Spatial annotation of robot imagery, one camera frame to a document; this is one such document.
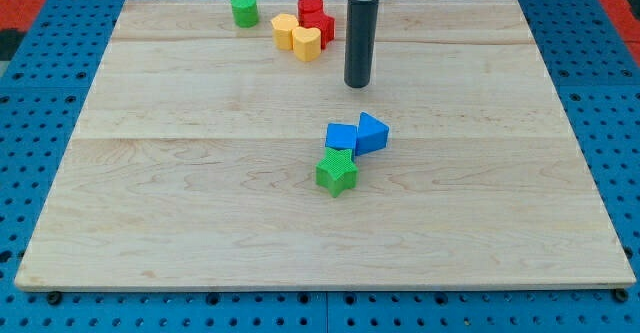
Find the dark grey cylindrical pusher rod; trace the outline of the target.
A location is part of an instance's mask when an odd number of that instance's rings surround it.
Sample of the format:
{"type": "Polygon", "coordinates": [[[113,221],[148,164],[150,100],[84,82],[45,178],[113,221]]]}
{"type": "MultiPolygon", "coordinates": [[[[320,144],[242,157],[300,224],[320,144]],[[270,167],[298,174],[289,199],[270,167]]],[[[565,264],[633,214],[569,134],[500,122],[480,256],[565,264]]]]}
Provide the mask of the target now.
{"type": "Polygon", "coordinates": [[[348,0],[344,82],[351,88],[370,83],[379,0],[348,0]]]}

